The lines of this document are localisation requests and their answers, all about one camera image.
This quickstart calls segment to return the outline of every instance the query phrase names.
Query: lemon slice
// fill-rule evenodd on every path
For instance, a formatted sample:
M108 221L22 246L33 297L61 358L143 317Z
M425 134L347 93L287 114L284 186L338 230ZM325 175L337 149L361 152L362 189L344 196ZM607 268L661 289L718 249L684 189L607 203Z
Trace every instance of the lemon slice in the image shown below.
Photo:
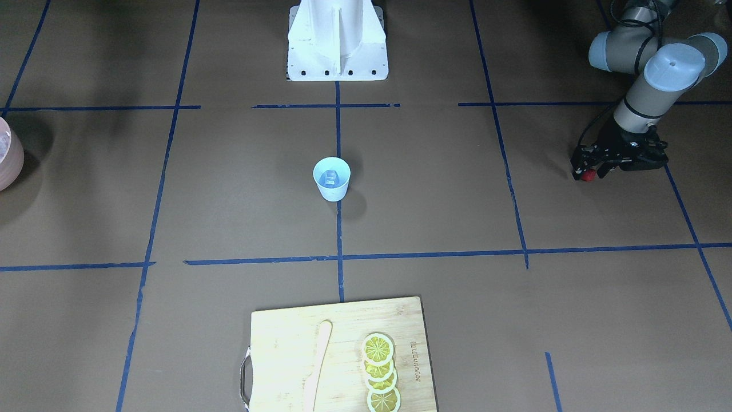
M394 356L394 342L385 334L371 334L366 336L361 346L364 360L373 366L379 367L388 364Z
M368 410L371 412L397 412L402 405L402 395L396 388L385 394L369 391L367 404Z
M368 374L368 379L373 382L384 382L394 372L394 361L379 367L364 361L364 369Z
M369 391L375 394L385 394L397 385L397 370L394 369L394 372L392 372L391 375L388 375L386 379L381 382L367 379L366 383L368 384Z

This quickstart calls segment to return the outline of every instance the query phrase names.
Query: bamboo cutting board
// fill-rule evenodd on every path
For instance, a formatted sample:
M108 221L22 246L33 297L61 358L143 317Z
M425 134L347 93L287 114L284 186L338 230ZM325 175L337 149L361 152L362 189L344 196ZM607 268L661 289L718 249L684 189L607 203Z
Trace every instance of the bamboo cutting board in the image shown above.
M394 342L399 412L437 411L422 303L410 297L253 312L251 412L304 410L305 380L315 369L324 320L332 331L315 412L369 411L361 345L373 332Z

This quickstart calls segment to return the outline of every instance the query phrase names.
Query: plastic cup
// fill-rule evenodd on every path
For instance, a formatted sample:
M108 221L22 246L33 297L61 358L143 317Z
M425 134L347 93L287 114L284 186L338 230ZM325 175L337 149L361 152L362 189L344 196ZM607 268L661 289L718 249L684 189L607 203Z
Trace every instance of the plastic cup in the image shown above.
M327 188L320 184L321 176L328 170L335 170L338 173L338 186L334 188ZM351 168L342 158L325 158L315 164L313 179L315 184L318 185L318 190L320 190L323 199L328 202L337 202L346 195L348 181L351 179Z
M23 168L23 145L0 117L0 191L10 186Z

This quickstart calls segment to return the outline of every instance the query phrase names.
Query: blue tape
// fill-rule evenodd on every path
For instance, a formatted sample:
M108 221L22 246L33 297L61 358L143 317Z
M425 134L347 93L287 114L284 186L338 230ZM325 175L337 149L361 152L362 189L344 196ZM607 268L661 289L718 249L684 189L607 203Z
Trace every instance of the blue tape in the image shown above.
M81 269L109 269L109 268L145 268L153 266L155 262L126 262L126 263L81 263L71 265L28 265L28 266L0 266L0 272L29 272L29 271L73 271Z
M193 35L195 34L195 23L198 18L198 7L201 3L201 0L195 1L195 9L193 10L193 20L190 24L190 33L188 34L188 45L186 47L185 52L185 58L183 59L183 68L181 70L181 78L178 85L178 95L176 97L176 106L180 106L182 95L183 95L183 85L185 83L185 75L188 68L188 59L190 58L190 49L193 46ZM150 261L150 257L152 255L152 246L155 241L155 232L157 230L157 219L160 215L160 204L163 201L163 188L165 187L165 170L168 168L168 159L171 155L171 146L173 144L173 135L176 131L176 123L178 121L178 111L179 109L176 107L173 110L173 120L171 121L171 130L168 134L168 145L165 148L165 158L163 160L163 170L160 173L160 183L157 187L157 197L155 199L155 209L152 215L152 224L150 225L150 239L148 241L147 250L145 252L145 262ZM127 379L130 375L130 364L132 363L132 352L135 349L135 339L137 338L137 328L140 323L140 311L142 310L142 300L143 300L143 288L145 287L145 283L147 282L147 270L148 267L145 266L142 270L142 274L140 276L140 287L138 289L138 300L137 300L137 307L135 309L135 326L132 328L132 333L130 334L130 340L127 343L127 356L124 360L124 369L122 370L122 381L119 384L119 395L117 397L117 405L116 405L116 412L122 412L122 406L124 404L124 393L127 390Z
M614 102L463 102L458 103L460 107L475 106L607 106ZM730 100L690 100L686 102L676 102L675 105L680 106L726 106L732 104Z
M117 110L174 110L174 109L198 109L200 105L185 106L69 106L69 107L15 107L9 108L14 111L117 111Z
M401 107L399 103L323 103L323 104L258 104L252 108L379 108L379 107Z
M335 104L258 104L252 108L335 108Z
M709 264L706 261L706 256L704 255L704 250L702 249L701 244L699 243L699 238L696 235L694 226L691 224L691 218L689 218L689 213L687 212L687 209L684 206L684 201L681 200L681 193L679 193L679 188L676 186L676 181L673 179L673 176L671 175L671 170L668 168L668 165L666 165L664 167L664 169L666 170L666 175L668 176L668 181L669 181L669 183L671 183L671 188L673 189L673 194L676 195L676 201L679 203L681 212L684 214L684 219L687 222L687 226L689 227L689 232L691 233L691 237L694 240L696 249L699 252L699 257L701 258L701 262L704 264L704 270L706 271L706 275L709 277L709 281L712 283L712 288L714 289L714 294L717 296L717 301L720 303L720 306L722 307L722 313L725 315L725 319L727 320L727 325L729 326L730 331L732 331L732 317L730 316L730 312L727 309L727 305L725 304L725 300L722 297L722 293L720 292L720 289L717 286L717 280L714 278L714 274L712 274L712 270L711 270L711 268L709 268Z
M492 250L492 251L432 251L420 253L376 253L376 254L344 254L343 260L371 260L371 259L416 259L422 257L466 257L466 256L506 256L523 254L521 249Z
M340 157L340 82L335 82L335 155Z
M702 248L732 248L732 243L699 243Z
M544 352L547 359L547 368L549 369L549 379L551 379L551 389L554 392L554 403L556 404L556 412L561 412L561 399L559 399L559 387L556 385L556 376L554 375L554 365L551 361L551 353Z
M485 251L431 251L416 253L375 253L375 254L342 254L341 230L338 229L338 255L298 256L298 257L262 257L249 259L221 259L221 260L185 260L188 265L238 265L250 263L285 263L285 262L312 262L313 260L378 260L378 259L418 259L426 257L470 257L470 256L509 256L524 254L522 249L499 249ZM707 243L709 247L728 248L732 243ZM636 245L636 246L593 246L585 248L556 248L556 249L526 249L528 254L566 254L566 253L596 253L612 251L652 251L652 250L679 250L696 249L694 243L680 243L668 245Z
M20 65L20 70L18 71L18 75L15 77L15 82L12 84L12 89L10 90L10 95L7 97L7 101L5 102L5 108L3 108L2 116L6 117L8 109L10 108L10 104L12 103L12 99L15 97L15 92L18 91L18 85L20 84L20 78L23 77L23 72L26 70L26 65L28 64L28 61L31 58L31 53L33 53L33 47L36 45L36 40L38 40L38 35L41 33L41 28L43 27L43 23L45 22L45 16L48 14L48 8L51 5L51 0L46 0L46 4L43 7L43 12L41 13L41 18L38 21L38 27L36 27L36 32L33 34L33 40L31 40L31 45L28 47L28 51L26 52L26 57L23 59L23 63Z
M503 133L501 132L501 123L498 120L498 111L496 110L496 99L493 97L493 88L490 85L490 74L488 73L488 64L485 62L485 52L483 51L483 41L480 37L480 29L478 28L478 18L475 15L475 4L473 0L470 0L470 11L473 15L473 25L475 27L475 37L478 42L478 49L480 50L480 60L483 63L483 74L485 75L485 85L488 88L488 97L490 98L491 108L493 110L493 121L496 124L496 132L498 134L498 145L501 148L501 157L504 161L504 167L506 169L506 181L508 182L508 189L511 192L511 200L513 201L513 210L516 215L516 227L518 228L518 237L521 241L521 249L523 250L523 260L526 264L526 269L529 269L529 254L526 252L526 239L523 236L523 226L521 225L521 216L518 212L518 203L516 202L516 193L513 190L513 183L511 180L511 169L508 164L508 157L506 156L506 147L504 145Z
M343 291L343 221L341 219L341 201L337 203L337 220L336 220L336 233L337 233L337 247L338 247L338 298L340 302L345 301Z
M295 257L255 257L249 259L218 259L218 260L184 260L186 265L246 265L251 263L287 263L287 262L315 262L338 260L338 256L295 256Z
M340 82L335 82L335 152L340 157ZM341 218L342 203L339 200L336 204L338 213L335 219L336 245L338 253L338 299L345 301L343 289L343 220Z
M557 249L529 249L530 254L552 254L552 253L592 253L598 251L648 251L648 250L675 250L675 249L696 249L694 243L670 244L670 245L637 245L637 246L596 246L586 248L557 248Z

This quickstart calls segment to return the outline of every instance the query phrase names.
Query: cutting board handle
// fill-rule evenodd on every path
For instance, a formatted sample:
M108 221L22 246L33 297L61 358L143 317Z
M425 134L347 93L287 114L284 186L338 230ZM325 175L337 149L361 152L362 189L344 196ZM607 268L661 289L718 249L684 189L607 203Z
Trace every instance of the cutting board handle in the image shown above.
M244 401L244 409L249 412L249 397L244 392L244 369L247 367L247 359L249 359L250 363L252 361L252 347L247 347L247 352L244 354L244 360L242 361L242 380L240 381L241 387L242 387L242 400Z

